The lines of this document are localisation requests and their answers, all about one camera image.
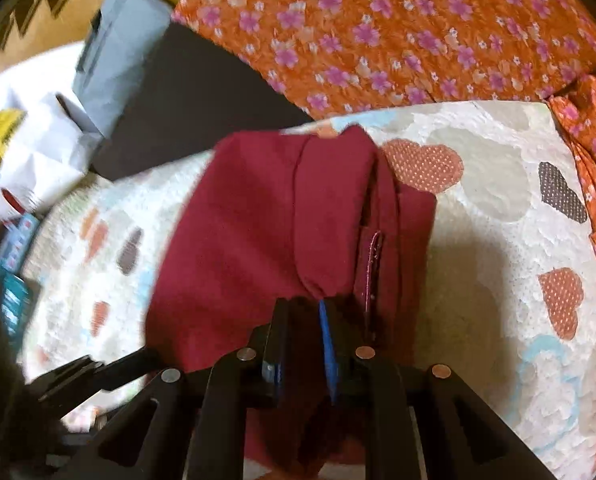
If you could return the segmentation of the teal small box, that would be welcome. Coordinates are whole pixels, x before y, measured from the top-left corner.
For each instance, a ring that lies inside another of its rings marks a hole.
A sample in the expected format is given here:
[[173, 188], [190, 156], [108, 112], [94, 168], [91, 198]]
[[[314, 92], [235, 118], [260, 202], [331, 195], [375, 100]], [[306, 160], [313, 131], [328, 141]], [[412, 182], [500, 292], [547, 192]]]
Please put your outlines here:
[[40, 220], [28, 212], [17, 223], [6, 224], [7, 234], [0, 243], [0, 266], [5, 271], [20, 271], [39, 225]]

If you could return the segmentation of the white heart patterned quilt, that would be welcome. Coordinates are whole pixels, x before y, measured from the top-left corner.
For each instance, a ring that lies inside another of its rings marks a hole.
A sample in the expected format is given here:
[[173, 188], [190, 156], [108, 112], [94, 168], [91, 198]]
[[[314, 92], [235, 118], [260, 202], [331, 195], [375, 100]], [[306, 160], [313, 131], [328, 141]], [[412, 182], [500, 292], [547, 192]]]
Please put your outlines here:
[[[414, 105], [314, 129], [352, 124], [386, 148], [400, 178], [437, 196], [416, 364], [448, 364], [555, 477], [595, 478], [596, 255], [548, 108]], [[116, 182], [89, 176], [52, 208], [22, 269], [37, 289], [18, 357], [26, 378], [142, 345], [164, 250], [211, 157]]]

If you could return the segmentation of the orange floral bed sheet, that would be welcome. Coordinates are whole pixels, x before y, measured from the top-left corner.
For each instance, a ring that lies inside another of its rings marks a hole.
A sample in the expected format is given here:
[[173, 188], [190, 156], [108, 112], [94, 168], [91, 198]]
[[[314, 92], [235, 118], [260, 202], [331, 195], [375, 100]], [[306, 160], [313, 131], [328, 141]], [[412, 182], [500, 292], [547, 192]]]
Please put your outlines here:
[[596, 21], [580, 0], [179, 0], [173, 18], [315, 119], [431, 102], [548, 103], [596, 252]]

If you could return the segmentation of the grey blue fabric bag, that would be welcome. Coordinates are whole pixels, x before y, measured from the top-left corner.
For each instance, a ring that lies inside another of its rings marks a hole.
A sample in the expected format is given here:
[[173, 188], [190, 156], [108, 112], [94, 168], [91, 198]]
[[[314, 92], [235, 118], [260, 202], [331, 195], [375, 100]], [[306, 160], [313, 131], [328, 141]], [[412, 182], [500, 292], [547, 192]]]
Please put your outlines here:
[[104, 0], [90, 22], [72, 90], [106, 138], [139, 89], [171, 13], [163, 0]]

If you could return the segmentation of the teal patterned box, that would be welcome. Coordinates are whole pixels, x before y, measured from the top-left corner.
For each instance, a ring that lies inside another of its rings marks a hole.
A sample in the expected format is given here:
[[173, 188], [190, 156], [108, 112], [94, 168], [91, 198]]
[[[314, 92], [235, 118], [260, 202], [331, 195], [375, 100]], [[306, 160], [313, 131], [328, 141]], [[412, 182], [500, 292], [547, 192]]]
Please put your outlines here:
[[31, 291], [25, 281], [0, 265], [0, 314], [10, 346], [19, 352], [31, 305]]

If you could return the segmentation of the maroon red sweater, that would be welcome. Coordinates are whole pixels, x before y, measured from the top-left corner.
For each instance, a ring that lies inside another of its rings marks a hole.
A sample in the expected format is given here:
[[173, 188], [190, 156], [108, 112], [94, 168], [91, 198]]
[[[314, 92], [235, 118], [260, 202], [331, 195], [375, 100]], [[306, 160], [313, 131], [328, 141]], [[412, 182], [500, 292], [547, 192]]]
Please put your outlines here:
[[358, 126], [339, 136], [240, 132], [217, 144], [171, 239], [145, 321], [149, 348], [194, 372], [240, 348], [278, 299], [299, 298], [288, 390], [254, 412], [245, 454], [293, 478], [360, 446], [319, 431], [328, 398], [319, 302], [351, 298], [350, 315], [379, 352], [413, 359], [435, 195], [394, 177]]

